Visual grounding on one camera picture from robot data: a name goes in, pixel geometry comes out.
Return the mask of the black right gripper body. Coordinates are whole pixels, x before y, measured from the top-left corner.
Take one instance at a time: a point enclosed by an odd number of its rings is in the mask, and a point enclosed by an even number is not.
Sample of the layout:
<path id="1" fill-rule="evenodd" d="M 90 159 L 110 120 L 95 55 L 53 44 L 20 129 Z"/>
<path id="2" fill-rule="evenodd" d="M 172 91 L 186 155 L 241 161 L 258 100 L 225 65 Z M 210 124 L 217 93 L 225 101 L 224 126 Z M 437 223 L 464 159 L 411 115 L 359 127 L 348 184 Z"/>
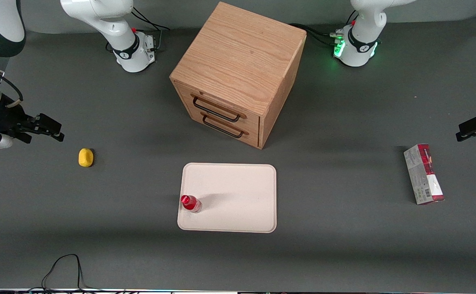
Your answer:
<path id="1" fill-rule="evenodd" d="M 27 115 L 21 105 L 6 107 L 13 100 L 7 95 L 2 95 L 0 100 L 0 140 L 5 136 L 19 140 L 26 144 L 31 143 L 29 130 L 34 129 L 34 117 Z"/>

